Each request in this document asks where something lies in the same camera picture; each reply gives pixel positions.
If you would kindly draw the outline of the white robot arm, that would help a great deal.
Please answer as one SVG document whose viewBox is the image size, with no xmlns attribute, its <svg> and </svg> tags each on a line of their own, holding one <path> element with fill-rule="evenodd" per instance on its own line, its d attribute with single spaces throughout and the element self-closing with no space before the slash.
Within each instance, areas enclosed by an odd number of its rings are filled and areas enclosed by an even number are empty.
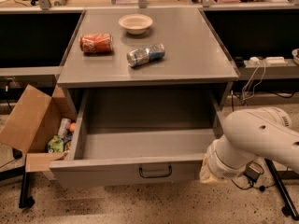
<svg viewBox="0 0 299 224">
<path fill-rule="evenodd" d="M 282 109 L 262 107 L 229 114 L 223 135 L 207 148 L 200 171 L 203 183 L 218 183 L 243 175 L 259 157 L 299 173 L 299 133 Z"/>
</svg>

